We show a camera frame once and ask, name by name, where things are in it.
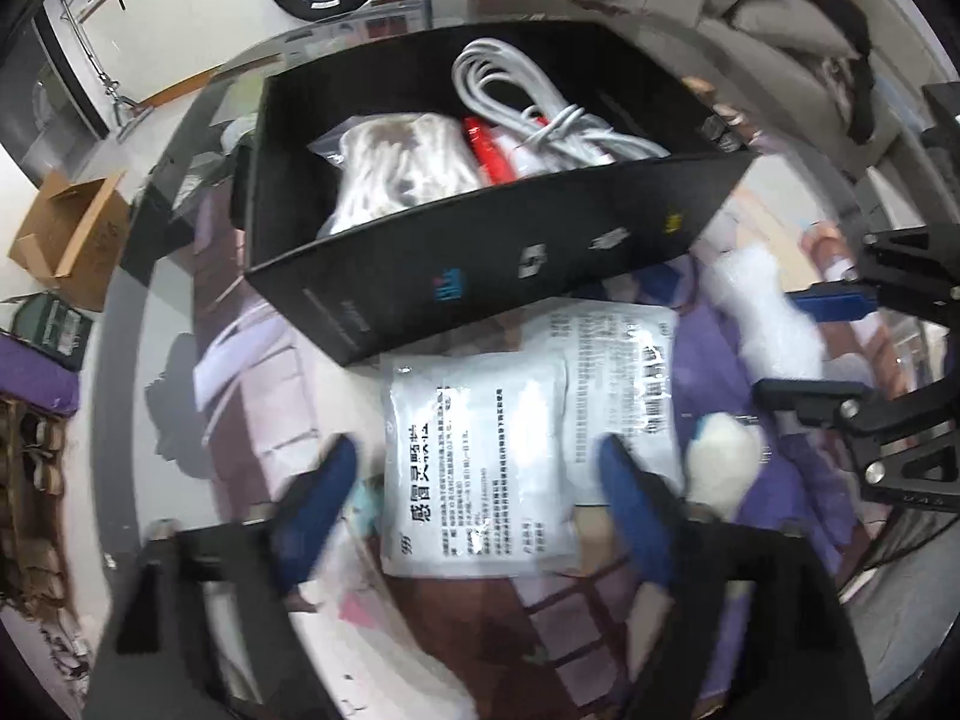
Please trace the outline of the white plush toy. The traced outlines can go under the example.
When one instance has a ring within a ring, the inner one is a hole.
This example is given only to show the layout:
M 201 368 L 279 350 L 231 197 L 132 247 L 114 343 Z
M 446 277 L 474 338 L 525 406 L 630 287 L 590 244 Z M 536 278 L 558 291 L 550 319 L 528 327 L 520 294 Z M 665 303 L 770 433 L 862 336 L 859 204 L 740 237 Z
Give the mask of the white plush toy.
M 748 382 L 823 376 L 825 344 L 820 332 L 782 291 L 779 263 L 765 245 L 750 244 L 721 255 L 706 271 L 704 286 L 737 325 L 739 359 Z M 768 444 L 758 426 L 748 426 L 724 411 L 701 418 L 686 449 L 686 497 L 732 522 L 767 455 Z

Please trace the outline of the white printed plastic packet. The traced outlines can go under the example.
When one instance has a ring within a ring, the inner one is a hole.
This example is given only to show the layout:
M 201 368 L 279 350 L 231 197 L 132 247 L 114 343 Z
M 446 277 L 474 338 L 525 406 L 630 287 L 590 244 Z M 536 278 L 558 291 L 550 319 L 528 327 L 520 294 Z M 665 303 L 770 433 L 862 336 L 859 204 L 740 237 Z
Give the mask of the white printed plastic packet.
M 566 366 L 563 458 L 574 502 L 605 502 L 597 452 L 607 434 L 641 468 L 681 491 L 674 429 L 672 351 L 679 316 L 662 305 L 550 298 L 524 310 L 521 348 Z

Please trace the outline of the white medicine sachet packet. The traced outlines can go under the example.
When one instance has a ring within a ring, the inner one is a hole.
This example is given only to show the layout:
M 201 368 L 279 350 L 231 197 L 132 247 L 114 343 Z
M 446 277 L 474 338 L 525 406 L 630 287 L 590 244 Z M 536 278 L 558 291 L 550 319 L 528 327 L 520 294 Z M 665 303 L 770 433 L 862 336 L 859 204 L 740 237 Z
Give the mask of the white medicine sachet packet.
M 387 575 L 513 578 L 578 566 L 563 361 L 392 355 L 382 374 Z

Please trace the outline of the red and white snack packet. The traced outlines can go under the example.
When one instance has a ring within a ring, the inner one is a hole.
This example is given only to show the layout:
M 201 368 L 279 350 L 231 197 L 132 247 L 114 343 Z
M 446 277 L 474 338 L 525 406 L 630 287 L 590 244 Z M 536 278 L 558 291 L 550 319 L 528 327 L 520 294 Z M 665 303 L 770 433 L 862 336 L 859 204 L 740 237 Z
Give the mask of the red and white snack packet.
M 492 127 L 478 117 L 466 117 L 462 124 L 480 171 L 491 185 L 511 184 L 539 174 L 539 158 L 503 127 Z

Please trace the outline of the clear bag of white rope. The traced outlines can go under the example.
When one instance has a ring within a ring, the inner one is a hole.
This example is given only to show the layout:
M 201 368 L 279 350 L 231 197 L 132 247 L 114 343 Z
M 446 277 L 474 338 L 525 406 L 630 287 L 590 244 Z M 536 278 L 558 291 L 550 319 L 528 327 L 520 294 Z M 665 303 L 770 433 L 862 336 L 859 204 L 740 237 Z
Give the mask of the clear bag of white rope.
M 308 148 L 340 171 L 318 239 L 487 185 L 462 125 L 434 112 L 357 115 Z

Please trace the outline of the grey sofa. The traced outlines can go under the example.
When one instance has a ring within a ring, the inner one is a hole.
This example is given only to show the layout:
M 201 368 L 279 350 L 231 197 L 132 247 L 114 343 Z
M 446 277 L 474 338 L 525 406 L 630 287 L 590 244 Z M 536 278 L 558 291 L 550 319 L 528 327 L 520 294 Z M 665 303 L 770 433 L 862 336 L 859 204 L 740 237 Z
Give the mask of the grey sofa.
M 715 101 L 839 171 L 900 169 L 923 148 L 923 89 L 946 74 L 910 0 L 608 1 L 688 41 L 677 57 Z

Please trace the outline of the grey sofa cushion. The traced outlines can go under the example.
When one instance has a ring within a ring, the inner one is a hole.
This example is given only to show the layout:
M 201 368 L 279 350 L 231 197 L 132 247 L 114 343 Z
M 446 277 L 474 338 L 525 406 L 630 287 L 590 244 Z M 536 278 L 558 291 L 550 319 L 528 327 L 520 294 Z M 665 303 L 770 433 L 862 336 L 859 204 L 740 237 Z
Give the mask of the grey sofa cushion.
M 777 49 L 830 59 L 859 57 L 850 39 L 811 0 L 740 0 L 731 26 Z

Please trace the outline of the wooden shoe rack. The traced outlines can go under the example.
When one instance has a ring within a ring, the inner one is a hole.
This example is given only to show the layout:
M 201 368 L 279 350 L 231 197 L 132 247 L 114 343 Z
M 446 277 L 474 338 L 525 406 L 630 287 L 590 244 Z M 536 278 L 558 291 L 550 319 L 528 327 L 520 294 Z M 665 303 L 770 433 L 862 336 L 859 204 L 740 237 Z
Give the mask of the wooden shoe rack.
M 2 397 L 2 601 L 34 621 L 71 611 L 65 557 L 65 421 Z

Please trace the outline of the purple rolled mat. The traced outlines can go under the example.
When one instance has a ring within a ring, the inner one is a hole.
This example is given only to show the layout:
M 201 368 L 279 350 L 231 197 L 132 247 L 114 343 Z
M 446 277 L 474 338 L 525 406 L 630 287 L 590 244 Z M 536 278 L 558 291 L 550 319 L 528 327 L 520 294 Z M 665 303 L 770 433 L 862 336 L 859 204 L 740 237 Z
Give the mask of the purple rolled mat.
M 80 379 L 75 372 L 7 335 L 0 337 L 0 390 L 60 416 L 80 408 Z

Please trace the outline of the black digital scale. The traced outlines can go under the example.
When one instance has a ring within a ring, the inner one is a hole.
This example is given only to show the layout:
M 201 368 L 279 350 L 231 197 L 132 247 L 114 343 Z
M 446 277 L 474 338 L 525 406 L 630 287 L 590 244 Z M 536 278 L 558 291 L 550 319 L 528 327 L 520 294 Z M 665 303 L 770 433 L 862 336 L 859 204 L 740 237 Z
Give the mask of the black digital scale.
M 34 293 L 16 301 L 11 333 L 21 343 L 64 369 L 80 372 L 93 320 L 52 293 Z

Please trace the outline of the open cardboard box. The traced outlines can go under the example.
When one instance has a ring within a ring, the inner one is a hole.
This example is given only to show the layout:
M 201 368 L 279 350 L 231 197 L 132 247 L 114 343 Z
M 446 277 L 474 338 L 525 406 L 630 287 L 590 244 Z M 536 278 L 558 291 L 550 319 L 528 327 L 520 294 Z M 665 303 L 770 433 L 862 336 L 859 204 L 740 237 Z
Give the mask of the open cardboard box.
M 68 182 L 52 171 L 8 249 L 11 260 L 76 309 L 101 312 L 130 229 L 124 171 Z

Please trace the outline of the black open storage box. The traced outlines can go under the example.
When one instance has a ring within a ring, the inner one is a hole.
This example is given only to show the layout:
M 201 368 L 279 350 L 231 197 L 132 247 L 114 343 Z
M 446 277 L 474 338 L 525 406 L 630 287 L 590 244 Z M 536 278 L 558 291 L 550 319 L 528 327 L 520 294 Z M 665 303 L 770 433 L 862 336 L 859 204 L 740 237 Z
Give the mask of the black open storage box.
M 348 121 L 466 120 L 452 66 L 500 39 L 568 101 L 649 138 L 652 160 L 455 188 L 345 229 L 347 172 L 317 153 Z M 381 39 L 268 80 L 247 169 L 245 276 L 324 353 L 352 364 L 683 254 L 752 156 L 709 137 L 708 109 L 656 60 L 590 21 L 501 21 Z

